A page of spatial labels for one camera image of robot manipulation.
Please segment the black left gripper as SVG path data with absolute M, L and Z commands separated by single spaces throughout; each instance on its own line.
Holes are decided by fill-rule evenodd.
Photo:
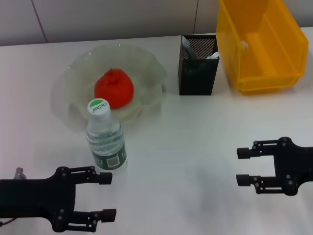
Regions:
M 55 232 L 96 232 L 98 222 L 115 221 L 116 209 L 73 211 L 75 184 L 110 185 L 112 173 L 97 173 L 95 166 L 59 167 L 46 179 L 1 179 L 0 217 L 47 219 Z

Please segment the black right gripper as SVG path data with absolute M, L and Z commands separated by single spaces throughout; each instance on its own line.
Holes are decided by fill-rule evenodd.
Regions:
M 237 148 L 238 159 L 274 155 L 276 177 L 236 175 L 240 187 L 254 186 L 257 194 L 296 195 L 299 187 L 313 180 L 313 148 L 300 147 L 289 137 L 254 141 L 251 149 Z

